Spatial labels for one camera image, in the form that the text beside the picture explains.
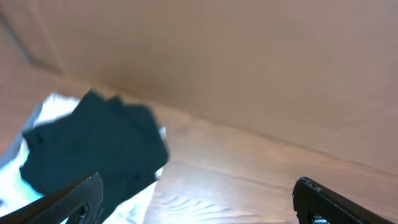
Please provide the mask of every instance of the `black object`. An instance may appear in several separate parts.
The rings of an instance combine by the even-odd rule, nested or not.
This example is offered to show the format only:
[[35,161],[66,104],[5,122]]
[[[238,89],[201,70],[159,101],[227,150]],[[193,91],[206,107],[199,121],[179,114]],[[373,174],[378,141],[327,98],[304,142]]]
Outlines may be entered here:
[[125,200],[155,182],[168,153],[154,116],[142,105],[88,92],[71,115],[23,133],[29,156],[21,176],[48,195],[92,173],[104,182],[102,223]]
[[300,224],[392,223],[308,177],[296,182],[293,206]]
[[94,174],[1,217],[0,224],[54,224],[68,217],[67,224],[97,223],[102,198],[103,182]]

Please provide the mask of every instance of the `floor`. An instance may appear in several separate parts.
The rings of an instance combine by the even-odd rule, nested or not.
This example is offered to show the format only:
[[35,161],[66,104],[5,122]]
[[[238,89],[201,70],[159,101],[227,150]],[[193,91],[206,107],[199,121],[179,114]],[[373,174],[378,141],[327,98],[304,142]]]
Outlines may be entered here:
[[[81,97],[91,85],[32,68],[9,45],[0,47],[7,52],[0,54],[1,152],[36,102],[54,91]],[[116,93],[96,88],[105,96]],[[121,94],[127,102],[147,103],[167,127],[171,160],[146,224],[297,223],[292,189],[301,176],[398,222],[397,175]]]

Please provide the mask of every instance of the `wall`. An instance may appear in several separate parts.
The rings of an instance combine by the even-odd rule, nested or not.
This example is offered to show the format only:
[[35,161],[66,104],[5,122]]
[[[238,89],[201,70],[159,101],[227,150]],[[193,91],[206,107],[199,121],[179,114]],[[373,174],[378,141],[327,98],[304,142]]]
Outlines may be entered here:
[[398,174],[394,0],[30,4],[65,75]]

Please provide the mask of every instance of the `wooden floor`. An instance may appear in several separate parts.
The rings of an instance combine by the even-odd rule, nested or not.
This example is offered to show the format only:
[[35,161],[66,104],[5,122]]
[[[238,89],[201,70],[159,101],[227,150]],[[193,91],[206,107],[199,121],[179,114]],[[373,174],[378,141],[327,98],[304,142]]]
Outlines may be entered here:
[[[0,47],[2,151],[36,102],[54,91],[81,97],[91,85],[29,67],[12,47]],[[106,96],[115,94],[98,89]],[[141,101],[128,95],[123,98]],[[167,127],[171,151],[146,224],[297,223],[292,189],[301,176],[398,222],[397,175],[143,102]]]

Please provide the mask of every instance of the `dark green cloth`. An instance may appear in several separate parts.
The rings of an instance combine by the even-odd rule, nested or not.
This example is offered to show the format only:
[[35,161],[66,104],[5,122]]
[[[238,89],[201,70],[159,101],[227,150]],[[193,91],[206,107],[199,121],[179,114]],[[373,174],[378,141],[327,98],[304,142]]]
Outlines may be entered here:
[[156,181],[168,159],[154,116],[143,105],[88,92],[64,118],[23,133],[30,153],[21,176],[52,194],[93,172],[104,182],[102,223],[123,201]]

